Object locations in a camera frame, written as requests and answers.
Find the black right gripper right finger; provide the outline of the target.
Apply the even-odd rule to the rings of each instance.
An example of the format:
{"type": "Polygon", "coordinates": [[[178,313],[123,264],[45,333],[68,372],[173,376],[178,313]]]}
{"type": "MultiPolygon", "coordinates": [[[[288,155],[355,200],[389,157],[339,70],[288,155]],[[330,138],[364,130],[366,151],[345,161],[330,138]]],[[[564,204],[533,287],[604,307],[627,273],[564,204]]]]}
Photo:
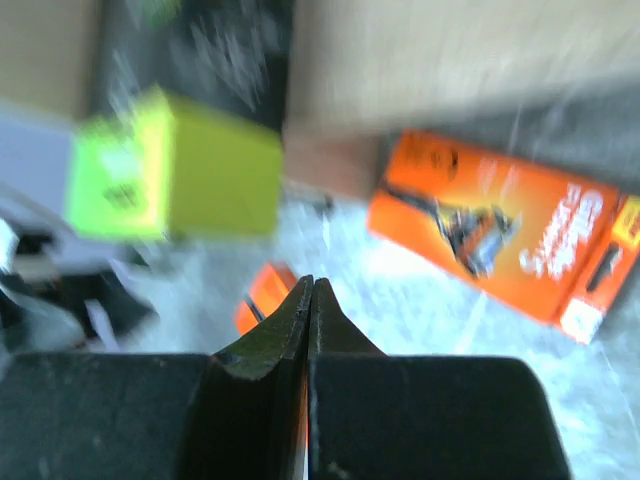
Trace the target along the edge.
{"type": "Polygon", "coordinates": [[[318,280],[310,307],[313,479],[567,479],[545,391],[513,357],[391,356],[318,280]]]}

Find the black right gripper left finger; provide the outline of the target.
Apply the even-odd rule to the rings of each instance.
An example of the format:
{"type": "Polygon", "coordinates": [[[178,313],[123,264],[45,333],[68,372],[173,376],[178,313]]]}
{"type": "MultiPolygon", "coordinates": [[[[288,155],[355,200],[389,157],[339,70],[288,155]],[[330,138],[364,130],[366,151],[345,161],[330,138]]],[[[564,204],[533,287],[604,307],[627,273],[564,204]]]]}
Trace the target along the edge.
{"type": "Polygon", "coordinates": [[[300,479],[314,281],[212,354],[29,353],[1,378],[5,479],[300,479]]]}

